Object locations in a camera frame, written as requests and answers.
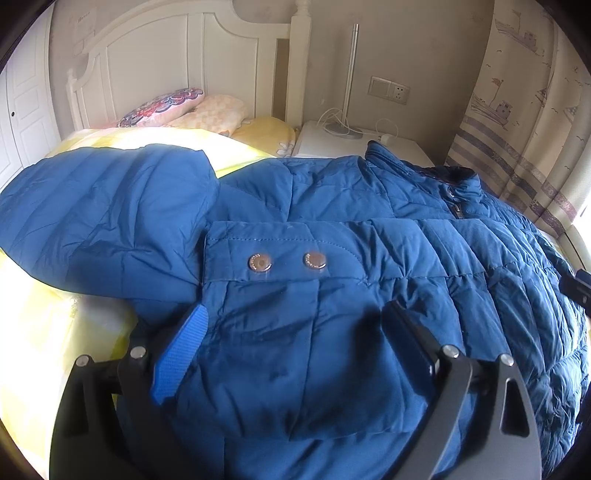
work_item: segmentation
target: wall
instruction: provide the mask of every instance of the wall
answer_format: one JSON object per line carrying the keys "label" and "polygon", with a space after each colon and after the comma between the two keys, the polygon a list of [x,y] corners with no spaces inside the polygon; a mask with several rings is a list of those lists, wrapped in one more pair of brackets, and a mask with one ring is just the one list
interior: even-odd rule
{"label": "wall", "polygon": [[[78,15],[99,6],[96,31],[143,0],[58,0],[51,31],[50,74],[62,136],[73,129],[66,97],[67,70],[83,73],[73,56]],[[233,0],[237,14],[252,22],[289,22],[294,0]],[[492,22],[494,0],[312,0],[312,37],[304,119],[342,106],[351,28],[360,23],[358,57],[349,120],[375,128],[392,119],[400,136],[415,140],[442,163],[476,83]],[[372,75],[411,88],[403,106],[367,95]],[[395,133],[388,122],[381,131]]]}

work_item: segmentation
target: wardrobe door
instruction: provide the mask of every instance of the wardrobe door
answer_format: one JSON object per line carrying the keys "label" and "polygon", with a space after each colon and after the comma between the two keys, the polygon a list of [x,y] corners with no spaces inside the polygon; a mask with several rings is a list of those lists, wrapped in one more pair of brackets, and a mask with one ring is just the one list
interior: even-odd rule
{"label": "wardrobe door", "polygon": [[49,29],[53,5],[33,24],[7,64],[7,99],[14,141],[24,167],[60,142],[49,87]]}
{"label": "wardrobe door", "polygon": [[4,69],[0,73],[0,192],[21,170],[21,159],[12,136]]}

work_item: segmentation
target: curtain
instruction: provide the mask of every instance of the curtain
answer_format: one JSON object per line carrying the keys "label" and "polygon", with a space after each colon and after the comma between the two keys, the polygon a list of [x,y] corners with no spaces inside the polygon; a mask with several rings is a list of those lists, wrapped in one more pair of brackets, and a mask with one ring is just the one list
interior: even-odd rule
{"label": "curtain", "polygon": [[474,169],[491,193],[558,238],[589,195],[590,134],[591,76],[564,32],[535,0],[496,0],[446,164]]}

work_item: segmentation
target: cable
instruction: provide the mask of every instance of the cable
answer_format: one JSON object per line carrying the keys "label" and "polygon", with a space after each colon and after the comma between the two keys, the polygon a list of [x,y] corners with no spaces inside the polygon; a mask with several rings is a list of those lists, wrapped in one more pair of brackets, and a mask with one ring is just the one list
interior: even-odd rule
{"label": "cable", "polygon": [[[331,112],[336,110],[336,112],[331,113],[329,116],[327,116],[324,121],[322,122],[324,116]],[[345,118],[345,121],[343,122],[343,120],[341,119],[341,116],[343,114],[343,111],[340,108],[337,107],[332,107],[329,108],[326,112],[324,112],[320,118],[318,119],[318,121],[316,122],[316,126],[319,126],[320,123],[322,122],[322,128],[324,128],[325,131],[328,131],[326,128],[326,124],[329,120],[334,119],[336,121],[336,123],[338,123],[339,125],[341,125],[342,127],[347,129],[347,132],[344,134],[335,134],[334,132],[330,132],[331,135],[337,135],[339,137],[346,137],[347,135],[349,135],[349,133],[351,132],[351,127],[349,126],[349,120],[347,118]]]}
{"label": "cable", "polygon": [[[329,108],[328,110],[326,110],[318,119],[318,121],[316,122],[316,126],[318,127],[320,125],[320,123],[322,122],[322,128],[325,131],[328,131],[326,128],[326,124],[331,120],[334,119],[339,125],[341,125],[342,127],[347,129],[347,132],[344,134],[336,134],[334,132],[330,132],[331,135],[336,135],[338,137],[346,137],[347,135],[350,134],[351,132],[351,127],[349,126],[349,119],[347,117],[345,117],[344,119],[341,118],[343,114],[343,111],[340,108],[337,107],[332,107]],[[396,124],[396,122],[394,122],[394,120],[390,119],[390,118],[380,118],[376,123],[375,123],[375,136],[378,138],[382,137],[382,134],[380,134],[379,129],[378,129],[378,125],[381,121],[388,121],[391,124],[393,124],[396,127],[396,137],[398,138],[398,135],[400,133],[400,130],[398,129],[398,125]]]}
{"label": "cable", "polygon": [[378,130],[378,125],[379,125],[379,123],[380,123],[382,120],[386,120],[386,121],[390,122],[391,124],[393,124],[393,126],[395,126],[395,127],[396,127],[396,137],[394,137],[394,138],[398,138],[398,134],[400,133],[400,130],[398,129],[398,125],[396,124],[396,122],[394,122],[394,120],[392,120],[392,119],[389,119],[389,118],[380,118],[380,119],[379,119],[379,120],[378,120],[378,121],[375,123],[375,133],[376,133],[376,136],[377,136],[378,138],[379,138],[379,137],[382,137],[382,135],[379,133],[379,130]]}

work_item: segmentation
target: light switch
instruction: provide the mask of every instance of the light switch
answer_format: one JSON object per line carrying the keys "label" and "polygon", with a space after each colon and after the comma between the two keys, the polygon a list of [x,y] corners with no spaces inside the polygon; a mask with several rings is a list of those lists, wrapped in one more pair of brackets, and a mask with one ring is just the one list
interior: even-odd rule
{"label": "light switch", "polygon": [[371,77],[369,82],[369,94],[380,98],[388,98],[388,91],[390,89],[390,80],[381,79],[379,77]]}
{"label": "light switch", "polygon": [[400,83],[392,82],[391,80],[371,77],[368,93],[376,97],[385,98],[386,100],[406,105],[410,88],[401,85]]}

